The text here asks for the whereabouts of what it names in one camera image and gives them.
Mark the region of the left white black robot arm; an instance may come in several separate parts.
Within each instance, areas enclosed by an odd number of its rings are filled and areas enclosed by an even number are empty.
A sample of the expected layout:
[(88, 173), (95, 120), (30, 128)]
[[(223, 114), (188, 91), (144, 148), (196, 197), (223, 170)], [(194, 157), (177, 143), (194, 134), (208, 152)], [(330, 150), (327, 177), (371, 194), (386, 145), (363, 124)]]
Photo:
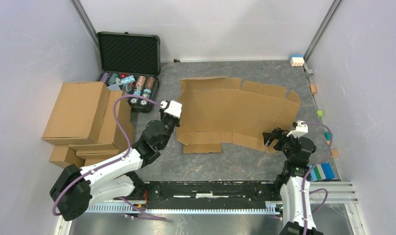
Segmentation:
[(139, 199), (144, 186), (131, 179), (130, 173), (153, 163), (165, 149), (176, 127), (180, 126), (182, 105), (160, 109), (160, 120), (152, 120), (141, 137), (127, 150), (98, 164), (63, 169), (49, 194), (52, 214), (71, 221), (90, 206), (117, 197)]

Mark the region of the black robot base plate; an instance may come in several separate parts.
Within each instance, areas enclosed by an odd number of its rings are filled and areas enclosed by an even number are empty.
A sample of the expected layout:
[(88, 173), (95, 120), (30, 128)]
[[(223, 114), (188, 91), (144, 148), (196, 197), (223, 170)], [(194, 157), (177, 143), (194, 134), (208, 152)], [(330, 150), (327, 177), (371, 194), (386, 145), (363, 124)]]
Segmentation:
[(149, 181), (125, 197), (147, 209), (263, 209), (281, 201), (274, 181)]

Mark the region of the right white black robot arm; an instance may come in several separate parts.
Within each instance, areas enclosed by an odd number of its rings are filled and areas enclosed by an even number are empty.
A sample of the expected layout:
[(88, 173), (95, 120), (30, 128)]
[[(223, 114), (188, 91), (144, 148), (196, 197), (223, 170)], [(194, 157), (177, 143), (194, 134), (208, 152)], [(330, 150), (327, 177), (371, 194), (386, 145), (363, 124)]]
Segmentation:
[(273, 193), (282, 200), (283, 228), (281, 235), (322, 235), (317, 229), (310, 206), (310, 182), (308, 167), (311, 154), (316, 152), (312, 140), (298, 135), (296, 130), (286, 131), (280, 128), (262, 134), (264, 145), (282, 152), (286, 161), (282, 172), (277, 175)]

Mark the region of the brown cardboard box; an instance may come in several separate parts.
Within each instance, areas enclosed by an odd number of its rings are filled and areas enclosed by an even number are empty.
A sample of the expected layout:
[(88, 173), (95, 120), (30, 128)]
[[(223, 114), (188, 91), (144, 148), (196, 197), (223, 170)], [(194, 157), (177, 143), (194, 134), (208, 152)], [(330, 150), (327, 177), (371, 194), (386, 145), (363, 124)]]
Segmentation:
[(223, 143), (272, 153), (262, 134), (290, 129), (300, 108), (285, 87), (226, 76), (181, 79), (179, 102), (176, 138), (185, 154), (218, 153)]

